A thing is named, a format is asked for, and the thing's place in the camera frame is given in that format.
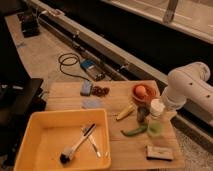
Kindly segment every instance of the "utensil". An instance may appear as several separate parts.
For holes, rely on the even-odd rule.
[[[89,137],[92,131],[95,129],[96,124],[92,124],[86,132],[81,136],[81,138],[72,147],[66,147],[60,155],[60,161],[62,164],[66,164],[71,161],[74,157],[76,150],[80,145]]]
[[[85,133],[87,131],[87,128],[82,128],[81,130],[82,130],[83,133]],[[91,143],[93,149],[95,150],[95,153],[97,154],[97,156],[101,157],[101,153],[98,150],[98,147],[95,143],[94,137],[92,135],[89,135],[88,139],[89,139],[89,142]]]

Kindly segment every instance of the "yellow bin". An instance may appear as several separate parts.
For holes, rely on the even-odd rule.
[[[95,123],[92,136],[101,153],[97,157],[87,139],[72,161],[63,165],[60,154],[74,145],[81,128]],[[16,159],[15,171],[105,170],[110,167],[107,113],[104,109],[35,112],[31,115]]]

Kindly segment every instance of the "wooden table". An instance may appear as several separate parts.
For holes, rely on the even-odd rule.
[[[96,96],[80,96],[82,82],[54,83],[50,89],[46,110],[81,109],[83,99],[98,98],[101,101],[102,107],[105,108],[108,113],[112,159],[110,170],[133,171],[158,168],[183,168],[185,165],[184,158],[170,122],[174,113],[166,113],[161,117],[164,124],[164,131],[160,137],[151,138],[147,133],[134,137],[125,137],[121,134],[120,130],[131,130],[138,126],[136,121],[136,110],[121,121],[116,121],[115,118],[116,115],[132,101],[131,88],[139,82],[142,81],[95,82],[94,85],[110,88],[109,94],[102,98]],[[157,95],[159,96],[155,81],[143,82],[156,88]],[[145,150],[147,145],[171,147],[174,152],[174,160],[171,162],[147,160]]]

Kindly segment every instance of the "plastic fruit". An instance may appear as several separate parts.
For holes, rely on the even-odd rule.
[[[144,97],[147,97],[147,91],[146,91],[146,87],[142,86],[142,85],[138,85],[137,87],[135,87],[135,95],[141,99],[143,99]]]
[[[134,136],[134,135],[138,135],[140,133],[143,133],[147,130],[148,128],[148,124],[147,123],[143,123],[141,124],[138,128],[136,129],[133,129],[131,131],[123,131],[121,130],[121,133],[127,137],[131,137],[131,136]]]
[[[133,104],[128,105],[125,107],[116,117],[116,120],[119,121],[125,117],[127,117],[130,113],[134,111],[135,107]]]

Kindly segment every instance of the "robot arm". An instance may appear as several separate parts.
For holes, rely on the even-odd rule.
[[[213,87],[206,83],[210,77],[208,66],[202,62],[176,68],[168,74],[168,86],[162,101],[170,110],[180,109],[187,98],[213,115]]]

